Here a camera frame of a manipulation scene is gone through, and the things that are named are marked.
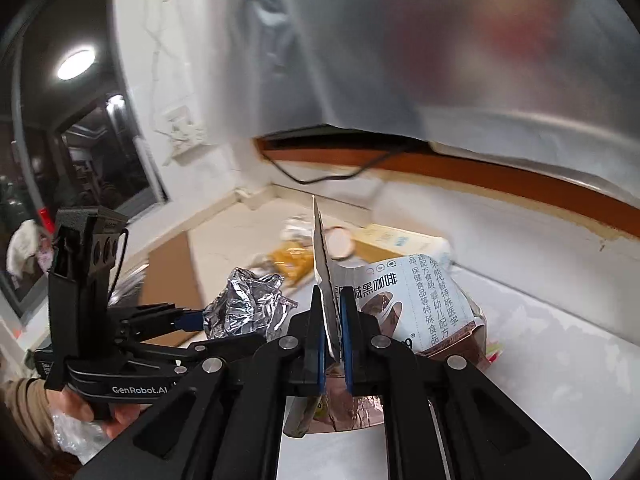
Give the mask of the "person's left hand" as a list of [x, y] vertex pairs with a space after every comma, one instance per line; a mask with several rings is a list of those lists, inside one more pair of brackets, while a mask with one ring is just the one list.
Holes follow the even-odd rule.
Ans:
[[[44, 390], [51, 411], [64, 413], [81, 422], [94, 422], [93, 410], [90, 405], [76, 392], [69, 388], [61, 391]], [[140, 415], [142, 406], [138, 404], [117, 404], [112, 411], [112, 417], [99, 425], [111, 440], [118, 437]]]

